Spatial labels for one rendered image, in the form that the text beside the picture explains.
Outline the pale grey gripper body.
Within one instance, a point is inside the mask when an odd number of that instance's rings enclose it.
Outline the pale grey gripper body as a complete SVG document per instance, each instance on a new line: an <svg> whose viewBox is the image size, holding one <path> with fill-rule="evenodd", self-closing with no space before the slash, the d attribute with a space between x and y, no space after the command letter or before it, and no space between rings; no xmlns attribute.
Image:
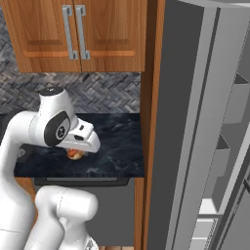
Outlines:
<svg viewBox="0 0 250 250"><path fill-rule="evenodd" d="M80 135L68 134L60 143L60 147L96 153L101 147L101 142L95 131L87 139Z"/></svg>

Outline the hot dog in bun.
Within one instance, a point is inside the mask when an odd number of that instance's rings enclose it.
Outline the hot dog in bun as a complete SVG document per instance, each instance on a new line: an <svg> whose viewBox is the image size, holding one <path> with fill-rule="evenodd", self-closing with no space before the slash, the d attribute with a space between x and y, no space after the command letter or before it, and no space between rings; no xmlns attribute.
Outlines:
<svg viewBox="0 0 250 250"><path fill-rule="evenodd" d="M85 151L74 149L74 148L68 148L66 150L66 153L67 153L67 157L71 160L79 160L86 155Z"/></svg>

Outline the grey fridge freezer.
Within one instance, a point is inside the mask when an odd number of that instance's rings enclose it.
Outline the grey fridge freezer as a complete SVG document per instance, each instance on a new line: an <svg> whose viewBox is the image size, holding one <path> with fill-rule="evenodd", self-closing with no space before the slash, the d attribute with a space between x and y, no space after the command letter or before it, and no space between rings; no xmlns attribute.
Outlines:
<svg viewBox="0 0 250 250"><path fill-rule="evenodd" d="M246 110L249 32L248 1L166 4L146 250L209 249L240 168L223 130Z"/></svg>

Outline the wooden cupboard door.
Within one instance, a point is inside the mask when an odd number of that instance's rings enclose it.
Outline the wooden cupboard door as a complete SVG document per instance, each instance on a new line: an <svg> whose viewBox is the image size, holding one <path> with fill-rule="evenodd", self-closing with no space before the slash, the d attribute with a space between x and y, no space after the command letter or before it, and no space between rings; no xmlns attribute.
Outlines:
<svg viewBox="0 0 250 250"><path fill-rule="evenodd" d="M142 72L146 55L147 0L74 0L84 5L85 72Z"/></svg>
<svg viewBox="0 0 250 250"><path fill-rule="evenodd" d="M75 23L78 59L68 58L63 5L73 0L0 0L21 73L80 72L79 46Z"/></svg>

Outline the grey freezer door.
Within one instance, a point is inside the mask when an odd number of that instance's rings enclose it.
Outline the grey freezer door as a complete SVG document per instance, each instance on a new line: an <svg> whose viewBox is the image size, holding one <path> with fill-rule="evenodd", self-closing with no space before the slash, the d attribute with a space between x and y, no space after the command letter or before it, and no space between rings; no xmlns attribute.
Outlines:
<svg viewBox="0 0 250 250"><path fill-rule="evenodd" d="M169 9L171 89L165 190L171 205L166 250L188 250L250 21L250 8L198 0Z"/></svg>

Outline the grey door bin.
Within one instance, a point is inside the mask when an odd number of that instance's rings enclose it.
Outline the grey door bin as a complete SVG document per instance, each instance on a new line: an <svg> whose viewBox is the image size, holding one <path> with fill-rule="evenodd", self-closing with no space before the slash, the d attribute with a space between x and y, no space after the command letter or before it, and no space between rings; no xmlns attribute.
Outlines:
<svg viewBox="0 0 250 250"><path fill-rule="evenodd" d="M219 199L217 198L216 183L225 175L229 161L230 147L223 136L219 137L207 178L206 187L200 208L202 214L217 214Z"/></svg>
<svg viewBox="0 0 250 250"><path fill-rule="evenodd" d="M225 124L241 122L249 94L250 82L240 74L236 74L225 114Z"/></svg>

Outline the white freezer drawer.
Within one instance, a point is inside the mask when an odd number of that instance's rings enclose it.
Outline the white freezer drawer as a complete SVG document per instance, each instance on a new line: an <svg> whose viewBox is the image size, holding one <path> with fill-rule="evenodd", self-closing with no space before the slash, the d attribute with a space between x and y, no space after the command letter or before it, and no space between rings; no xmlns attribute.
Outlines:
<svg viewBox="0 0 250 250"><path fill-rule="evenodd" d="M203 198L188 250L208 250L219 220L213 199Z"/></svg>

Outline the wooden base cupboard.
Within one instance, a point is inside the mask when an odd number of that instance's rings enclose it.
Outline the wooden base cupboard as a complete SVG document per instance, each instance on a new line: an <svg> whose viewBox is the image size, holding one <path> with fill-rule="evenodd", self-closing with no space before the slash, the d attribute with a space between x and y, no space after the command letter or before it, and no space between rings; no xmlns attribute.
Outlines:
<svg viewBox="0 0 250 250"><path fill-rule="evenodd" d="M17 183L30 195L32 204L35 204L35 187L30 178L16 178Z"/></svg>

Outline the grey dishwasher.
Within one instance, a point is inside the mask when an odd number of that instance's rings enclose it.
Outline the grey dishwasher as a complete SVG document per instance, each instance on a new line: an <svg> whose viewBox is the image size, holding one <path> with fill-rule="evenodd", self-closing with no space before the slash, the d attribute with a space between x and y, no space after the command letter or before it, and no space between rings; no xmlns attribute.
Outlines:
<svg viewBox="0 0 250 250"><path fill-rule="evenodd" d="M78 188L94 194L99 201L97 215L87 222L87 231L100 246L132 246L134 242L134 181L118 178L112 182L51 182L35 178L35 189L43 186Z"/></svg>

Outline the wooden side panel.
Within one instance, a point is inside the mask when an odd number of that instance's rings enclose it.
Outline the wooden side panel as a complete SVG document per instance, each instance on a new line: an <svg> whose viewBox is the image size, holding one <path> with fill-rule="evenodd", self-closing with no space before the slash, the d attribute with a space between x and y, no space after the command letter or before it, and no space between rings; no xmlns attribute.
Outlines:
<svg viewBox="0 0 250 250"><path fill-rule="evenodd" d="M147 250L158 88L166 0L147 0L146 67L141 74L141 129L145 176L135 179L134 250Z"/></svg>

